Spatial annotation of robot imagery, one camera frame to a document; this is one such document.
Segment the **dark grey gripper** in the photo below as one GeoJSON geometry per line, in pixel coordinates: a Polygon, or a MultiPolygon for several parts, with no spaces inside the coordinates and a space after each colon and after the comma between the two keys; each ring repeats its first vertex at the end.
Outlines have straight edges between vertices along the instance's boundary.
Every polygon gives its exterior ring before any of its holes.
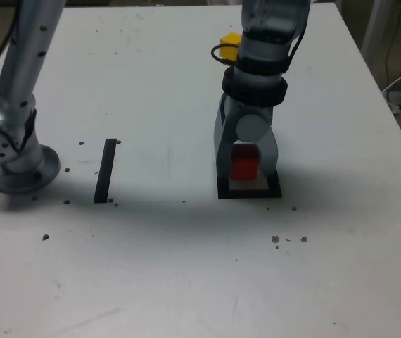
{"type": "Polygon", "coordinates": [[[213,135],[218,177],[228,177],[231,173],[231,151],[237,138],[257,147],[259,168],[264,176],[276,172],[279,153],[270,124],[273,121],[273,110],[273,107],[251,106],[226,94],[221,95],[213,135]],[[239,111],[257,115],[245,115],[236,123],[236,113],[239,111]]]}

